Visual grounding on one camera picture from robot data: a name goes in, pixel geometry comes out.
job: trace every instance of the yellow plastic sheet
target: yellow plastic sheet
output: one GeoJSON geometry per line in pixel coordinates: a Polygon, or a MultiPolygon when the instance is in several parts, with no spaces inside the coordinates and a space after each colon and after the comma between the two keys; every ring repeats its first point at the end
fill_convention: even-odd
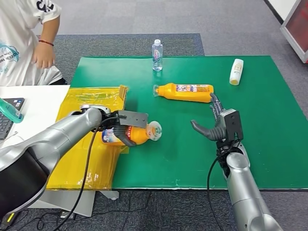
{"type": "MultiPolygon", "coordinates": [[[[72,88],[60,107],[57,121],[67,116],[69,112],[79,110],[82,104],[100,104],[111,111],[122,110],[125,107],[127,88],[72,88]]],[[[80,189],[85,173],[88,150],[93,132],[64,155],[52,172],[47,185],[48,189],[73,190],[80,189]]],[[[92,146],[85,189],[110,189],[119,155],[124,149],[121,146],[103,144],[101,133],[96,135],[92,146]]]]}

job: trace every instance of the white container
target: white container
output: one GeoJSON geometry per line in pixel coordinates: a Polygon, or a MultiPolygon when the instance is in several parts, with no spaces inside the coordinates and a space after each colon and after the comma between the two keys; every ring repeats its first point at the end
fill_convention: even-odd
{"type": "Polygon", "coordinates": [[[232,85],[239,85],[241,80],[244,61],[242,59],[236,59],[232,66],[229,83],[232,85]]]}

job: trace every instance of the robot finger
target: robot finger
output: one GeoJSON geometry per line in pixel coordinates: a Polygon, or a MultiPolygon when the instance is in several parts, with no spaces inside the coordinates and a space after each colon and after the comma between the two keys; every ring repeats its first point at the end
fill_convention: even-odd
{"type": "Polygon", "coordinates": [[[213,107],[212,105],[210,105],[211,110],[213,112],[214,117],[215,118],[215,121],[217,119],[217,113],[216,111],[216,109],[214,107],[213,107]]]}

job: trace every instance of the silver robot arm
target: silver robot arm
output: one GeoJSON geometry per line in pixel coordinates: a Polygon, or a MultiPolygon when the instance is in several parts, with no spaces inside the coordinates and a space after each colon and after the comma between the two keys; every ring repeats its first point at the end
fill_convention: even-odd
{"type": "Polygon", "coordinates": [[[193,127],[206,138],[216,141],[218,162],[226,180],[233,213],[239,231],[282,231],[263,200],[250,170],[246,150],[241,143],[243,138],[238,111],[225,110],[211,94],[211,106],[216,124],[207,129],[192,120],[193,127]]]}
{"type": "Polygon", "coordinates": [[[115,135],[127,146],[135,143],[125,136],[125,126],[146,128],[147,114],[115,111],[85,104],[26,141],[0,150],[0,218],[20,211],[38,200],[56,165],[67,151],[99,127],[117,128],[115,135]]]}

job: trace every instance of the child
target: child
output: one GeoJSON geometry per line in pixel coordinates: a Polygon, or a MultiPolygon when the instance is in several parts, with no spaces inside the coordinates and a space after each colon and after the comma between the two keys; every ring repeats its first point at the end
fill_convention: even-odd
{"type": "Polygon", "coordinates": [[[0,86],[66,84],[54,66],[60,12],[51,0],[0,0],[0,86]]]}

